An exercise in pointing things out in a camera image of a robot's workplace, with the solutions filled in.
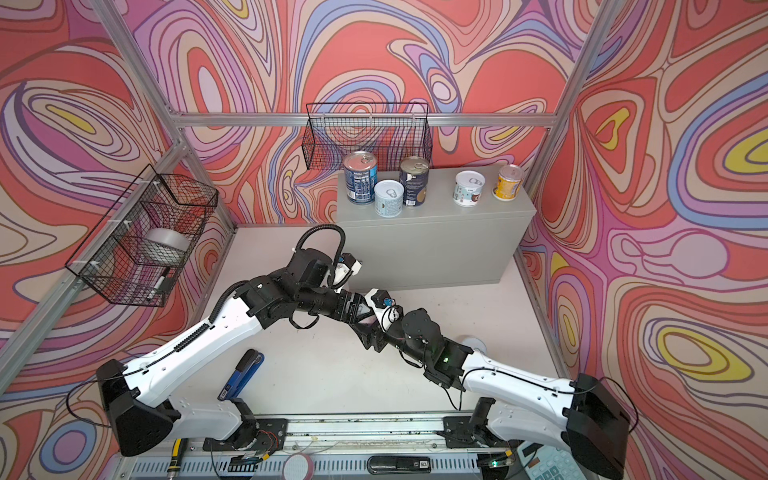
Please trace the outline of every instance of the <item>gray tape roll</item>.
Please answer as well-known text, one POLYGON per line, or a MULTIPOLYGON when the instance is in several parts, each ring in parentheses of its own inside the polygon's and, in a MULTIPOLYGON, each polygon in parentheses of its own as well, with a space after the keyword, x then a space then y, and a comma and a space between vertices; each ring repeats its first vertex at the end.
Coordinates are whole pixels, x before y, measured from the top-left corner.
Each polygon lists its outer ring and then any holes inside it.
POLYGON ((162 265, 178 265, 190 246, 190 241, 184 235, 170 228, 153 228, 144 238, 157 244, 144 242, 141 244, 141 252, 162 265))

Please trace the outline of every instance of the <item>wire basket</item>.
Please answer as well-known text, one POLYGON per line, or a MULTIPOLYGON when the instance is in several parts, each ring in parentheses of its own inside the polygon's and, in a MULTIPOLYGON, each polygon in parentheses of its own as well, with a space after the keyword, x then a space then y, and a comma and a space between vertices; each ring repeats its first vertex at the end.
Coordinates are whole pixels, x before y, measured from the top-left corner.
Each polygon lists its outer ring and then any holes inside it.
POLYGON ((406 157, 432 164, 429 105, 423 102, 306 104, 301 148, 307 170, 338 170, 353 151, 368 151, 379 171, 397 170, 406 157))
POLYGON ((99 225, 67 260, 66 267, 109 303, 164 306, 203 234, 219 194, 214 187, 177 174, 154 172, 148 182, 139 183, 147 186, 137 203, 96 253, 87 260, 73 260, 99 225), (162 232, 158 229, 175 232, 170 234, 178 243, 156 241, 151 232, 162 232))

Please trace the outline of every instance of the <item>metal can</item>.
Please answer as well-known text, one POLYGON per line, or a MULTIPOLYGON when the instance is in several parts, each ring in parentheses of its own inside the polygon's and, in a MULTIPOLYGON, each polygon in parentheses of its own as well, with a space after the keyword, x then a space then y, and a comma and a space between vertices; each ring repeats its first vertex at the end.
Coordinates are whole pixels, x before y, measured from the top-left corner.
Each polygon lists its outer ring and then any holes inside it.
POLYGON ((453 190, 453 201, 462 207, 474 207, 480 201, 485 177, 473 170, 464 170, 456 174, 456 188, 453 190))
POLYGON ((427 197, 429 162, 421 157, 406 157, 400 162, 400 183, 406 189, 402 196, 407 207, 417 207, 427 197))
POLYGON ((346 196, 353 204, 373 202, 373 188, 376 186, 376 155, 367 151, 355 151, 344 157, 346 196))
POLYGON ((498 181, 493 189, 493 196, 501 201, 509 202, 518 196, 525 172, 517 165, 505 165, 498 171, 498 181))
POLYGON ((382 180, 376 184, 376 213, 382 217, 397 217, 402 211, 403 185, 396 180, 382 180))

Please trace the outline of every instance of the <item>colorful patterned wall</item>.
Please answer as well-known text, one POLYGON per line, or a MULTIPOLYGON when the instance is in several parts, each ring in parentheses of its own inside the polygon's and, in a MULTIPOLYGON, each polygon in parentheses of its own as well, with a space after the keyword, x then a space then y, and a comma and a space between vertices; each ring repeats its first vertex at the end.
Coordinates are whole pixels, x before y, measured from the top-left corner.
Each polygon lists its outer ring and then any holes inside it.
MULTIPOLYGON (((197 150, 221 201, 240 225, 324 223, 335 220, 336 172, 307 170, 301 150, 302 128, 189 127, 197 150)), ((488 165, 527 168, 542 127, 460 127, 454 153, 435 145, 436 167, 488 165)))
POLYGON ((765 479, 768 3, 627 3, 524 258, 571 371, 641 411, 628 478, 765 479))
MULTIPOLYGON (((1 348, 168 142, 87 0, 0 2, 0 45, 1 348)), ((1 480, 98 476, 117 445, 67 414, 64 394, 106 359, 184 329, 224 235, 213 218, 163 309, 111 306, 90 290, 77 298, 0 396, 1 480)), ((93 385, 75 393, 74 408, 105 420, 93 385)))
MULTIPOLYGON (((136 2, 124 19, 172 108, 303 112, 312 101, 552 112, 597 4, 578 0, 136 2)), ((324 222, 336 174, 307 172, 302 128, 187 136, 236 223, 324 222)), ((439 167, 523 164, 543 128, 435 129, 439 167)))

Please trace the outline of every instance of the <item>marker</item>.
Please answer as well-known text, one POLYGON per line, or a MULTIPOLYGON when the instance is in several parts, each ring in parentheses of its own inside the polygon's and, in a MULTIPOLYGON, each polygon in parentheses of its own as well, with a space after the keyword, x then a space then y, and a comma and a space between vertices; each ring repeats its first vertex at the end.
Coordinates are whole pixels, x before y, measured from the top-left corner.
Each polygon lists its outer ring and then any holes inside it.
POLYGON ((168 480, 176 478, 181 472, 181 457, 187 450, 187 442, 189 439, 177 439, 174 442, 174 450, 170 454, 170 465, 168 466, 168 480))

